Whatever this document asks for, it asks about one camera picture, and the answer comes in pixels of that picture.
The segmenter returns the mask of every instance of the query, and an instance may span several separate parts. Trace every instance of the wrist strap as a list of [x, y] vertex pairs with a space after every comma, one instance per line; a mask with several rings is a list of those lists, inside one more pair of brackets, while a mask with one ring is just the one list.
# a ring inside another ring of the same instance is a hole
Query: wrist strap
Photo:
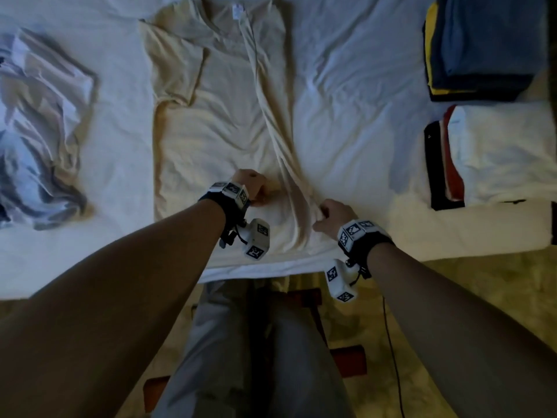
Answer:
[[230, 232], [244, 221], [249, 199], [246, 188], [234, 182], [216, 182], [199, 200], [210, 199], [220, 205], [226, 216], [225, 229], [220, 235], [220, 245], [232, 245], [236, 236], [230, 238]]
[[348, 262], [358, 264], [364, 278], [371, 277], [368, 270], [368, 254], [375, 245], [394, 242], [378, 225], [369, 220], [352, 220], [339, 229], [339, 246], [349, 258]]

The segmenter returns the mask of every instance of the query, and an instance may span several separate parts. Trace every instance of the hand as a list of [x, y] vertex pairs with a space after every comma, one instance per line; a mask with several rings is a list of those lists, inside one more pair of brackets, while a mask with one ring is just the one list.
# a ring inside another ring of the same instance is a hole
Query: hand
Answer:
[[253, 207], [261, 207], [268, 203], [268, 191], [265, 187], [267, 178], [251, 169], [239, 169], [231, 179], [244, 185]]
[[340, 227], [358, 218], [350, 206], [334, 199], [324, 200], [319, 208], [321, 208], [325, 218], [321, 221], [316, 221], [313, 225], [313, 230], [322, 232], [334, 240], [337, 240]]

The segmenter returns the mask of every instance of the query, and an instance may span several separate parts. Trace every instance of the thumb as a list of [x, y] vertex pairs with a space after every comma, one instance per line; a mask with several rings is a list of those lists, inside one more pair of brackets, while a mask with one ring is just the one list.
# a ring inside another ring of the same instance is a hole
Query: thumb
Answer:
[[314, 225], [312, 226], [313, 230], [314, 230], [315, 232], [321, 232], [321, 233], [323, 233], [323, 232], [325, 231], [326, 226], [327, 226], [326, 221], [327, 221], [326, 218], [324, 218], [323, 220], [318, 220], [318, 221], [316, 221], [316, 222], [314, 223]]

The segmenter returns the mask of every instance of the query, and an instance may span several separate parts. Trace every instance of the folded yellow shirt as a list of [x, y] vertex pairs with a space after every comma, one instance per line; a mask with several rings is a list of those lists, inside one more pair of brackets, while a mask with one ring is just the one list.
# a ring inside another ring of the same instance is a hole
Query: folded yellow shirt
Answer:
[[432, 86], [432, 73], [431, 73], [431, 41], [433, 40], [433, 33], [435, 32], [435, 25], [437, 24], [437, 14], [439, 12], [439, 5], [434, 1], [427, 11], [426, 28], [424, 31], [424, 50], [426, 51], [426, 69], [427, 69], [427, 84], [432, 95], [448, 95], [450, 93], [461, 92], [475, 92], [475, 91], [456, 91], [448, 89], [438, 89]]

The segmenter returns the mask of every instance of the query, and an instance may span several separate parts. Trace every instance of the black cord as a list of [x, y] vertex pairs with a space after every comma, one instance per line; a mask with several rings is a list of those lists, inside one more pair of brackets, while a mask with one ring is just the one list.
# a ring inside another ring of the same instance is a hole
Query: black cord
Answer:
[[247, 242], [244, 239], [242, 239], [242, 237], [240, 236], [240, 232], [238, 232], [238, 224], [236, 224], [235, 228], [236, 228], [236, 234], [238, 235], [240, 242], [243, 243], [244, 245], [247, 245]]
[[356, 277], [356, 280], [354, 280], [352, 283], [350, 283], [350, 287], [354, 286], [358, 282], [358, 280], [360, 279], [360, 276], [361, 276], [361, 274], [358, 273], [358, 277]]
[[394, 357], [393, 342], [390, 341], [389, 325], [386, 323], [385, 296], [383, 297], [383, 317], [385, 318], [386, 336], [389, 339], [390, 354], [393, 356], [394, 372], [397, 374], [398, 403], [400, 404], [400, 413], [402, 414], [402, 418], [406, 418], [404, 416], [404, 409], [402, 408], [402, 390], [400, 389], [400, 377], [398, 375], [397, 359]]

